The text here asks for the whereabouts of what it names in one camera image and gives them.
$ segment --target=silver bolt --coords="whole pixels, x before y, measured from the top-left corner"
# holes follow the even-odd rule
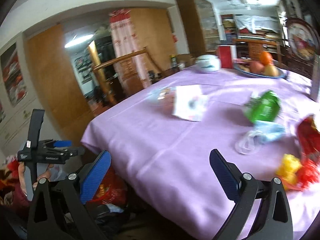
[[[273,181],[276,183],[276,184],[280,184],[281,183],[281,180],[279,178],[274,178]]]
[[[247,179],[247,180],[252,179],[252,176],[251,176],[249,173],[243,174],[243,177],[244,177],[245,179]]]
[[[71,173],[69,176],[68,176],[68,179],[70,180],[75,180],[77,178],[77,174],[75,173]]]
[[[39,183],[40,183],[40,184],[44,184],[46,181],[47,181],[46,178],[41,178],[41,179],[39,179]]]

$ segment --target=blue face mask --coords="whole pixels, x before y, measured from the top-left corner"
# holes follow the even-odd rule
[[[235,145],[237,152],[252,154],[262,144],[279,140],[285,135],[285,127],[279,123],[256,121],[253,130],[249,131]]]

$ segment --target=blue gripper pad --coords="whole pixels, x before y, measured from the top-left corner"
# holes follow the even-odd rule
[[[98,157],[88,175],[81,183],[80,201],[84,205],[87,201],[92,200],[96,193],[103,177],[107,173],[111,165],[111,155],[109,152],[104,151],[100,158]]]
[[[240,178],[235,178],[228,163],[217,149],[210,152],[209,160],[227,198],[237,203],[240,199]]]
[[[72,142],[71,141],[56,141],[53,144],[54,147],[70,147],[72,146]]]

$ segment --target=purple tablecloth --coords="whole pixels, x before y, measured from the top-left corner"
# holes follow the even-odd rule
[[[200,84],[210,98],[202,122],[165,114],[147,99],[155,88],[192,84]],[[210,151],[217,148],[241,172],[271,180],[283,154],[299,152],[295,145],[296,125],[319,110],[319,105],[307,96],[309,86],[309,79],[295,73],[290,73],[286,81],[247,78],[233,70],[202,74],[190,67],[96,117],[82,142],[96,153],[108,150],[119,175],[164,217],[195,238],[210,240],[234,206],[210,167]],[[263,146],[254,155],[241,155],[234,145],[252,128],[241,106],[253,91],[269,89],[281,99],[282,111],[276,122],[286,126],[287,137]],[[294,240],[298,240],[320,210],[320,185],[314,184],[304,192],[289,192],[288,199]],[[258,206],[256,201],[241,238],[247,236]]]

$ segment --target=white ceramic pot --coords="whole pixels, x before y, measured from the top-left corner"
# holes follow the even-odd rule
[[[202,55],[196,58],[196,68],[202,73],[214,72],[221,68],[221,62],[215,55]]]

